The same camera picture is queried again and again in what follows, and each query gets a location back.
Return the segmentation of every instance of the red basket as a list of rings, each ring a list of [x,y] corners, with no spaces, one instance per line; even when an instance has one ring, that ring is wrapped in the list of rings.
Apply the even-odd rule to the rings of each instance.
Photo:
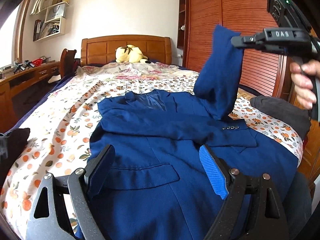
[[[42,61],[43,61],[43,59],[42,59],[42,58],[39,58],[39,59],[34,60],[32,63],[33,63],[33,65],[35,65],[36,67],[39,67],[39,66],[42,64]]]

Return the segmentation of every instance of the ribbed blue pad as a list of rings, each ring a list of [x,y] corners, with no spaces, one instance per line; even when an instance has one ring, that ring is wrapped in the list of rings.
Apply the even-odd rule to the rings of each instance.
[[[224,200],[229,194],[226,178],[204,146],[200,147],[199,157],[214,192]]]

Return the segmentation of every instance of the human hand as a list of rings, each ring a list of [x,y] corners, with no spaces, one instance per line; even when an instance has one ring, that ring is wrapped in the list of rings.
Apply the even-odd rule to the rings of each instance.
[[[301,66],[302,70],[310,75],[320,78],[320,62],[310,60]],[[290,64],[291,78],[295,83],[294,90],[297,92],[297,100],[306,109],[312,109],[312,104],[316,103],[316,95],[311,91],[313,88],[311,80],[301,74],[299,65],[295,62]]]

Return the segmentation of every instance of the yellow plush toy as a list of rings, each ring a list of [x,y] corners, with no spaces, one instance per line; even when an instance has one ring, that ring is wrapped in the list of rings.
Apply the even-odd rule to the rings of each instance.
[[[145,63],[148,60],[144,56],[141,50],[133,45],[127,45],[125,47],[119,47],[116,50],[116,62],[130,62],[130,63]]]

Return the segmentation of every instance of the floral blanket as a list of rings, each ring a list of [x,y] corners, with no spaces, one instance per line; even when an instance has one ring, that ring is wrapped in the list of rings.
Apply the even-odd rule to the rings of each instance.
[[[21,125],[31,128],[28,145],[9,170],[0,194],[0,212],[14,231],[25,239],[30,208],[47,172],[58,177],[86,166],[91,155],[89,138],[101,119],[99,101],[123,96],[128,91],[147,93],[153,89],[193,94],[197,77],[197,72],[161,63],[110,63],[102,68],[78,68],[76,76],[52,93]],[[249,127],[281,143],[300,164],[302,141],[289,125],[251,107],[241,96],[230,116],[244,118]],[[71,200],[65,196],[65,201],[75,227]]]

